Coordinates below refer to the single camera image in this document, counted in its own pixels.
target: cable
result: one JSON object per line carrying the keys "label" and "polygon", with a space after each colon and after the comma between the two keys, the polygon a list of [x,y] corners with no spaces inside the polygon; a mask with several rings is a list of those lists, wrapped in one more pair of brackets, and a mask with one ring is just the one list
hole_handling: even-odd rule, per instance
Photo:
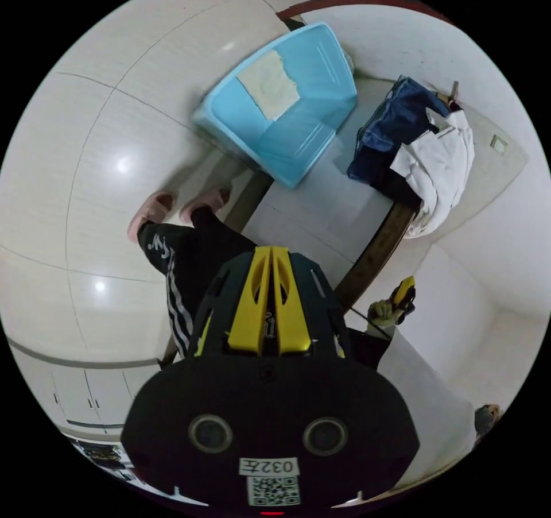
{"label": "cable", "polygon": [[365,315],[356,310],[353,310],[353,312],[359,315],[362,319],[365,319],[372,327],[375,327],[385,337],[385,339],[392,340],[392,336],[389,336],[382,328],[377,326],[373,321],[370,321]]}

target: white cabinet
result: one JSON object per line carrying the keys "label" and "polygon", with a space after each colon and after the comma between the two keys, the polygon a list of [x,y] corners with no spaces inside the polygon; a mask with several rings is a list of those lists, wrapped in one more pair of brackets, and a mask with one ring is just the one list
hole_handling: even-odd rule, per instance
{"label": "white cabinet", "polygon": [[30,390],[51,421],[86,433],[119,434],[142,386],[158,364],[128,369],[84,369],[32,357],[11,347]]}
{"label": "white cabinet", "polygon": [[158,364],[123,369],[122,372],[125,375],[126,385],[132,397],[136,397],[142,386],[160,370],[161,368]]}
{"label": "white cabinet", "polygon": [[132,396],[120,369],[86,369],[92,405],[105,427],[123,426]]}
{"label": "white cabinet", "polygon": [[56,393],[50,364],[35,359],[15,347],[11,347],[11,350],[25,382],[44,412],[54,424],[58,426],[66,425],[67,421],[59,403],[59,396]]}
{"label": "white cabinet", "polygon": [[53,381],[65,417],[76,426],[98,426],[102,422],[92,403],[84,369],[51,365]]}

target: sticker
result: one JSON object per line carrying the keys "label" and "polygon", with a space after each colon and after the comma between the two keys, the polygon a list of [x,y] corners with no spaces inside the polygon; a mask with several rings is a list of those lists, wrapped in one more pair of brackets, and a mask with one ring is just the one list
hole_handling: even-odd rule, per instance
{"label": "sticker", "polygon": [[296,476],[281,478],[247,476],[247,495],[251,507],[300,505],[300,492]]}
{"label": "sticker", "polygon": [[239,459],[240,476],[284,478],[299,474],[296,457],[289,459]]}
{"label": "sticker", "polygon": [[264,338],[275,338],[276,337],[276,319],[268,311],[266,313],[266,319],[264,321]]}

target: hand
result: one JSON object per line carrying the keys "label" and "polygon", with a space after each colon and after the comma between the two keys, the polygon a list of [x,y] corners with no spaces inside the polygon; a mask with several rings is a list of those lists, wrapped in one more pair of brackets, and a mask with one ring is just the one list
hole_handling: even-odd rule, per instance
{"label": "hand", "polygon": [[385,328],[394,326],[402,314],[402,310],[393,311],[390,300],[380,300],[369,306],[367,316],[373,324]]}

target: white cloth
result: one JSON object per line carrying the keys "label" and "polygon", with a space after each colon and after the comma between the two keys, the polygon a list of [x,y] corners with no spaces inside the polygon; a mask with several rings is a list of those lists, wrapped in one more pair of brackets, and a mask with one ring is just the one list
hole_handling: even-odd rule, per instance
{"label": "white cloth", "polygon": [[430,109],[426,112],[440,131],[425,132],[410,145],[402,145],[390,166],[423,200],[405,238],[428,235],[444,223],[459,204],[475,157],[472,130],[463,110],[447,118]]}
{"label": "white cloth", "polygon": [[475,408],[450,390],[399,329],[377,372],[400,392],[413,419],[420,448],[396,488],[412,484],[471,452]]}
{"label": "white cloth", "polygon": [[237,79],[268,120],[279,119],[300,99],[297,85],[288,77],[276,51],[262,55]]}

